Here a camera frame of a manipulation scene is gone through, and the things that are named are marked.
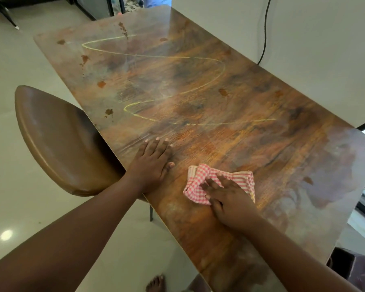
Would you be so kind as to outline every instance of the wooden table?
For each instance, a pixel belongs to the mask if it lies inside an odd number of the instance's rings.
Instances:
[[[168,6],[35,40],[123,166],[144,139],[172,140],[176,167],[147,199],[213,291],[281,284],[182,194],[189,165],[253,171],[262,215],[328,259],[365,187],[360,131]]]

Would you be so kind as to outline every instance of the cloth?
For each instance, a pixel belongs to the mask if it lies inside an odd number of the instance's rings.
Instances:
[[[206,178],[211,178],[219,186],[222,186],[216,176],[218,172],[222,173],[224,177],[235,181],[247,194],[250,195],[251,199],[255,203],[253,172],[240,171],[229,173],[211,168],[206,164],[189,166],[188,182],[183,191],[184,195],[195,203],[210,205],[210,202],[205,198],[206,192],[201,188],[200,184],[204,183]]]

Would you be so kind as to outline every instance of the yellow scribble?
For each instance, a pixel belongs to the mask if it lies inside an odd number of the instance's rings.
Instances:
[[[144,120],[148,120],[148,121],[152,121],[152,122],[160,122],[160,120],[156,120],[156,119],[152,119],[152,118],[149,118],[149,117],[143,117],[141,115],[138,115],[134,112],[131,112],[129,111],[127,108],[129,107],[133,107],[135,105],[138,105],[140,103],[147,103],[147,102],[154,102],[154,101],[157,101],[157,100],[164,100],[166,98],[170,98],[170,97],[173,97],[173,96],[176,96],[176,95],[181,95],[181,94],[185,94],[185,93],[188,93],[188,92],[193,92],[197,89],[200,89],[200,88],[203,88],[205,86],[207,86],[208,84],[214,82],[215,80],[217,80],[226,70],[226,65],[224,64],[224,62],[218,60],[218,59],[215,59],[215,58],[205,58],[205,57],[187,57],[187,56],[157,56],[157,55],[140,55],[140,54],[127,54],[127,53],[121,53],[121,52],[114,52],[114,51],[108,51],[108,50],[101,50],[101,49],[97,49],[97,48],[92,48],[89,46],[89,44],[91,43],[97,43],[97,42],[102,42],[102,41],[108,41],[108,40],[117,40],[117,39],[121,39],[121,38],[126,38],[128,39],[129,37],[135,37],[137,36],[136,34],[132,34],[132,35],[128,35],[128,36],[120,36],[120,37],[112,37],[112,38],[106,38],[106,39],[100,39],[100,40],[95,40],[95,41],[90,41],[90,42],[86,42],[86,43],[83,43],[82,46],[84,48],[87,48],[89,50],[94,50],[94,51],[100,51],[100,52],[105,52],[105,53],[111,53],[111,54],[119,54],[119,55],[126,55],[126,56],[134,56],[134,57],[150,57],[150,58],[170,58],[170,59],[206,59],[206,60],[214,60],[214,61],[217,61],[219,63],[221,63],[223,65],[223,68],[222,68],[222,71],[219,75],[217,75],[215,78],[213,78],[211,81],[199,86],[199,87],[196,87],[196,88],[193,88],[193,89],[190,89],[188,91],[184,91],[184,92],[181,92],[181,93],[178,93],[178,94],[175,94],[175,95],[170,95],[170,96],[166,96],[166,97],[163,97],[163,98],[158,98],[158,99],[152,99],[152,100],[145,100],[145,101],[139,101],[139,102],[134,102],[134,103],[130,103],[128,105],[126,105],[123,110],[125,112],[128,112],[130,113],[131,115],[135,116],[135,117],[139,117],[141,119],[144,119]],[[248,123],[248,122],[265,122],[265,121],[274,121],[276,119],[262,119],[262,120],[252,120],[252,121],[243,121],[243,122],[223,122],[223,123],[198,123],[198,124],[195,124],[195,123],[186,123],[185,125],[191,125],[191,126],[209,126],[209,125],[227,125],[227,124],[243,124],[243,123]],[[170,124],[173,124],[173,125],[178,125],[179,123],[177,122],[170,122]]]

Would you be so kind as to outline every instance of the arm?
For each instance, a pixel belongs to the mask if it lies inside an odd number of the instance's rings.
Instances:
[[[207,180],[202,188],[218,219],[243,233],[289,292],[359,292],[263,219],[248,195],[233,181],[218,176],[223,187]]]
[[[167,139],[144,142],[121,180],[48,225],[0,260],[0,291],[75,291],[125,213],[174,163]]]

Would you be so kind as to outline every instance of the glossy table surface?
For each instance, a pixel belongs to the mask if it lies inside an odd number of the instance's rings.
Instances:
[[[123,166],[146,138],[174,143],[176,167],[147,199],[213,291],[283,288],[183,195],[189,165],[253,171],[262,215],[328,259],[365,187],[360,131],[168,6],[35,40]]]

